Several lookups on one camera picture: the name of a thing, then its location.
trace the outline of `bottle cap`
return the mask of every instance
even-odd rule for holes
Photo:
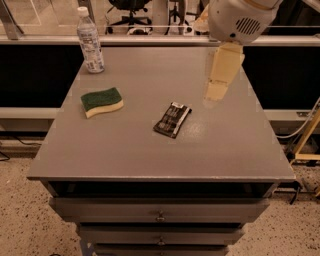
[[[87,17],[89,16],[89,11],[87,7],[78,7],[78,14],[80,17]]]

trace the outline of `green sponge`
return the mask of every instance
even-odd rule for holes
[[[123,107],[122,97],[115,87],[84,94],[81,96],[81,101],[87,118],[96,114],[115,111]]]

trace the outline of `cable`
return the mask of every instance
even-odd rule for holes
[[[317,107],[319,107],[319,102],[320,102],[320,97],[318,98],[316,104],[314,104],[312,110],[311,110],[310,113],[309,113],[308,118],[306,119],[306,121],[301,125],[301,127],[300,127],[298,130],[296,130],[294,133],[292,133],[292,134],[290,134],[290,135],[287,135],[287,136],[279,136],[279,135],[276,135],[277,138],[278,138],[278,139],[289,139],[289,138],[297,135],[299,132],[301,132],[301,130],[306,126],[306,124],[307,124],[307,123],[309,122],[309,120],[312,118],[312,114],[313,114],[313,112],[315,111],[315,109],[316,109]]]
[[[3,153],[3,152],[1,152],[1,151],[0,151],[0,154],[1,154],[1,155],[3,155],[3,156],[5,157],[4,159],[0,159],[0,162],[10,160],[10,157],[9,157],[9,156],[7,156],[5,153]]]
[[[40,143],[26,143],[26,142],[23,142],[22,140],[20,140],[16,136],[12,136],[12,137],[15,138],[16,140],[18,140],[21,144],[26,145],[26,146],[41,146]]]

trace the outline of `drawer handle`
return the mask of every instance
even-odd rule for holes
[[[165,217],[163,217],[163,211],[160,211],[159,216],[156,218],[156,222],[164,222],[165,220]]]
[[[160,241],[158,242],[158,245],[159,245],[159,246],[164,246],[164,245],[166,245],[166,243],[163,241],[162,236],[160,236]]]

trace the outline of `plastic bottle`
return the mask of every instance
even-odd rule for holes
[[[104,61],[96,25],[90,19],[87,7],[79,7],[78,14],[77,33],[86,67],[90,73],[100,73],[104,70]]]

